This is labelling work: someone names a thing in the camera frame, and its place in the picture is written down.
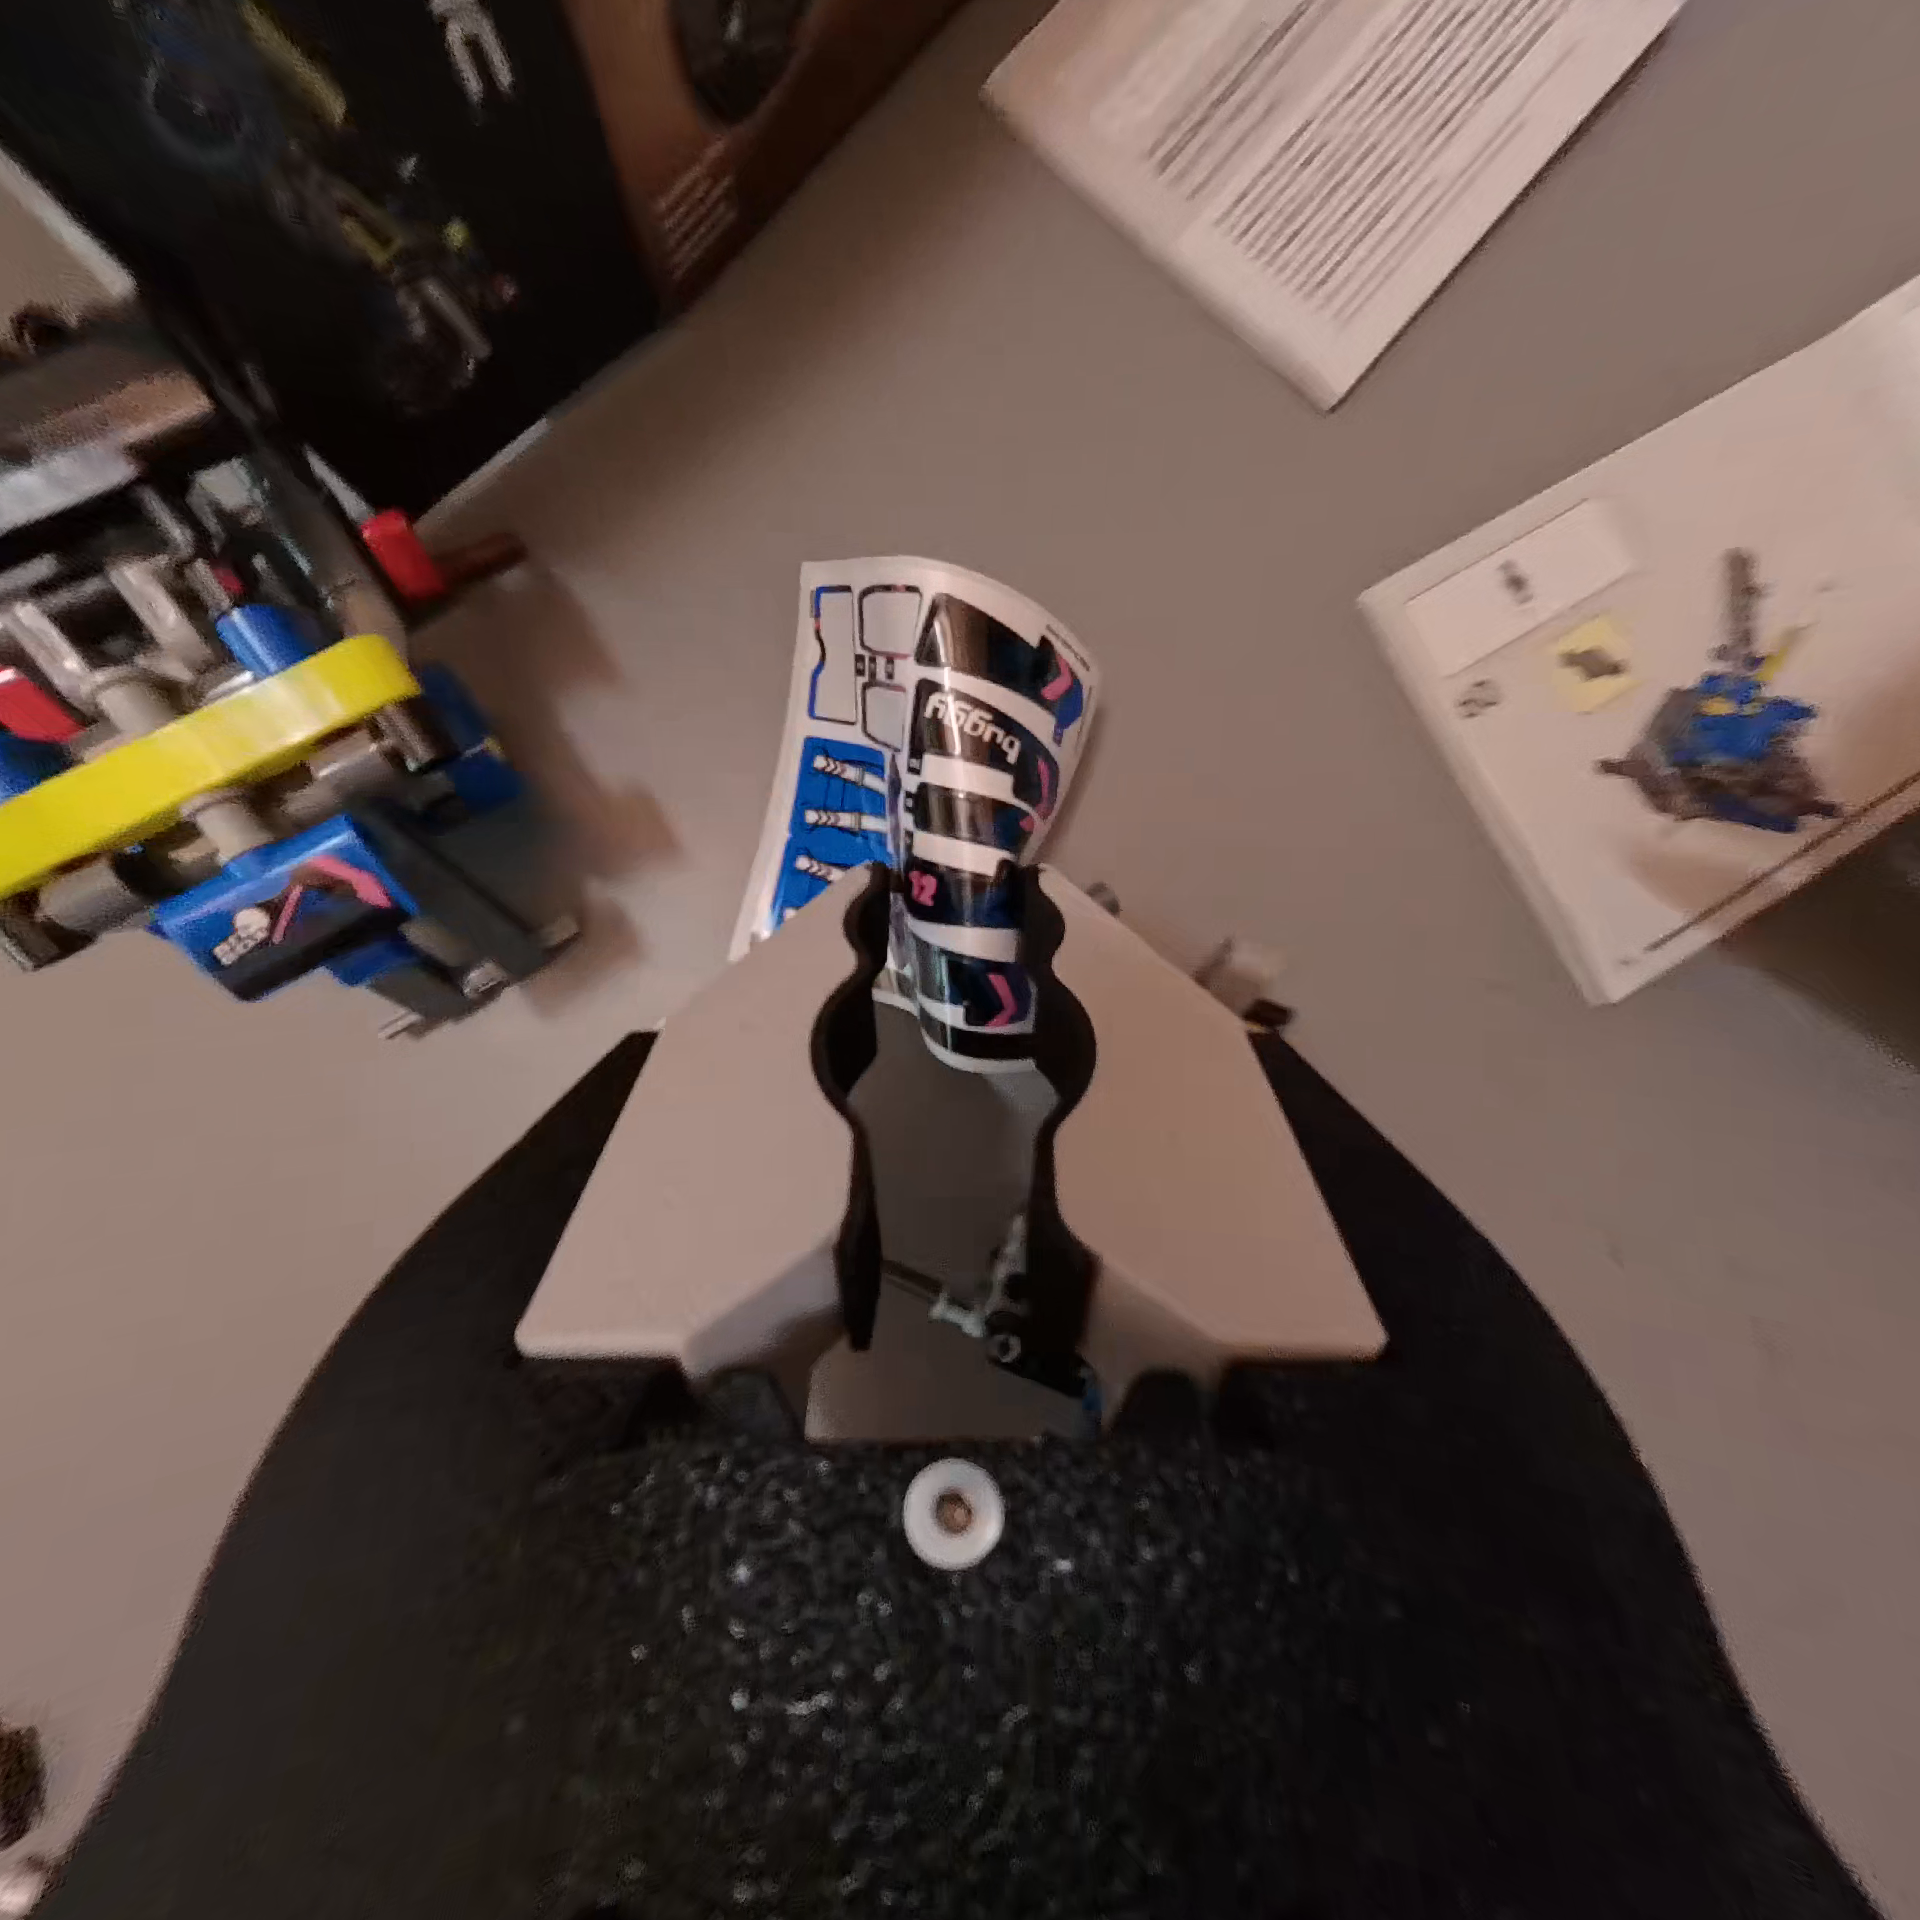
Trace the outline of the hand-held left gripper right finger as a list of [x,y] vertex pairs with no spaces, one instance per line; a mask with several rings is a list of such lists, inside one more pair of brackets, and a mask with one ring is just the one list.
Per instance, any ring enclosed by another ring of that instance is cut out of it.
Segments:
[[1098,1375],[1377,1360],[1384,1322],[1241,1019],[1053,868],[1052,967],[1092,1029],[1053,1191],[1094,1261]]

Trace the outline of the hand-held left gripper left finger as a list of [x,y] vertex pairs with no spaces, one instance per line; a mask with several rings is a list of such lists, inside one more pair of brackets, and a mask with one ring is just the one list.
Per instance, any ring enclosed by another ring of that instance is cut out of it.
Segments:
[[832,1249],[856,1133],[819,1083],[811,1033],[858,980],[848,914],[866,903],[888,905],[878,866],[837,880],[656,1032],[518,1319],[522,1357],[806,1380],[843,1338]]

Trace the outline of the small blue grey lego assembly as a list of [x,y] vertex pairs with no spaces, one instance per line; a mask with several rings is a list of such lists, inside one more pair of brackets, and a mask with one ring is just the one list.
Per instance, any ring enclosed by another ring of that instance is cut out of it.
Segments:
[[[1252,1041],[1272,1041],[1294,1021],[1281,1000],[1285,959],[1278,949],[1229,935],[1216,944],[1190,980],[1221,1002]],[[1102,1388],[1084,1357],[1041,1360],[1026,1349],[1026,1227],[1016,1212],[996,1239],[984,1281],[970,1284],[930,1276],[912,1265],[884,1257],[883,1281],[926,1303],[933,1327],[948,1327],[984,1349],[989,1365],[1008,1379],[1044,1388],[1072,1402],[1085,1434],[1099,1429]]]

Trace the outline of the lego sticker sheet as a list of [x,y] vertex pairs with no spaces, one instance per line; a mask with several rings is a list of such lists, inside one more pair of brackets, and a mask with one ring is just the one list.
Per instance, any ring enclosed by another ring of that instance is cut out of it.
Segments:
[[918,557],[804,565],[732,956],[883,865],[893,903],[876,1000],[910,1011],[954,1069],[1028,1067],[1021,873],[1072,794],[1098,692],[1089,650],[1004,584]]

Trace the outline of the large lego buggy chassis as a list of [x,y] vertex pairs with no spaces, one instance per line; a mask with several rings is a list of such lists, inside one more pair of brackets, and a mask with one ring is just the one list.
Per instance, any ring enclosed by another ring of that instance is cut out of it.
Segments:
[[141,929],[242,1004],[368,993],[390,1037],[557,962],[525,783],[414,647],[524,545],[346,513],[139,305],[18,307],[3,373],[5,956]]

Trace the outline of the black lego set box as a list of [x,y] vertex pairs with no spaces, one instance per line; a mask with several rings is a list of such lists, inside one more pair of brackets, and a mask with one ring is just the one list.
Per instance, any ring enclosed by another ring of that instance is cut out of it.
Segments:
[[656,337],[954,2],[5,2],[5,153],[422,513]]

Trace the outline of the open building instruction booklet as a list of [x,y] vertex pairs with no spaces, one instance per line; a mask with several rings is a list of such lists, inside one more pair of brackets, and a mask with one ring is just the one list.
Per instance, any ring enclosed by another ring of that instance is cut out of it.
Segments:
[[1581,996],[1915,813],[1917,281],[1369,588]]

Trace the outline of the white feedback leaflet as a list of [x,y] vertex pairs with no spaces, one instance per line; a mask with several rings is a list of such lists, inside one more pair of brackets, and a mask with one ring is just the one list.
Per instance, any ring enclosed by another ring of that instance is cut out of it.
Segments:
[[1060,2],[981,96],[1338,410],[1678,2]]

